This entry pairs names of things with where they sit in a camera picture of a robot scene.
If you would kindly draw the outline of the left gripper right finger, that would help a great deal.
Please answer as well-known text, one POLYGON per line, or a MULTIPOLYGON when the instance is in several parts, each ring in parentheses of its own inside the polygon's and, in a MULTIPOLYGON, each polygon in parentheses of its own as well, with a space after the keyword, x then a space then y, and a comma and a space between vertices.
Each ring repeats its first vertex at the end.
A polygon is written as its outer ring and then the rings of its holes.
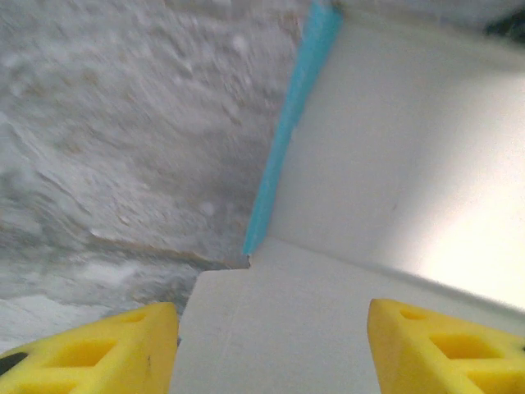
POLYGON ((374 299, 367 338, 381 394, 525 394, 525 337, 374 299))

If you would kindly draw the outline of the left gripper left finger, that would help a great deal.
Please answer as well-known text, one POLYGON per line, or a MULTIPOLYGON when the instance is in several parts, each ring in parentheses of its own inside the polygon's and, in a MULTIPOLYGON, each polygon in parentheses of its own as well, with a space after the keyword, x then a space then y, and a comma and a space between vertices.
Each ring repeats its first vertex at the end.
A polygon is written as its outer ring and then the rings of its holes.
POLYGON ((175 305, 146 305, 0 354, 0 394, 169 394, 177 347, 175 305))

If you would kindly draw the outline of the blue and white paper box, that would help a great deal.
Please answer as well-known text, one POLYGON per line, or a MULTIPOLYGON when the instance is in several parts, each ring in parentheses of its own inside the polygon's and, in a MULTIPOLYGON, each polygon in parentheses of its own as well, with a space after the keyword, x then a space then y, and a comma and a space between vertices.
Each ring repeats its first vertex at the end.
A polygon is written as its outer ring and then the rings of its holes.
POLYGON ((313 4, 244 252, 170 394, 381 394, 374 299, 525 337, 525 35, 313 4))

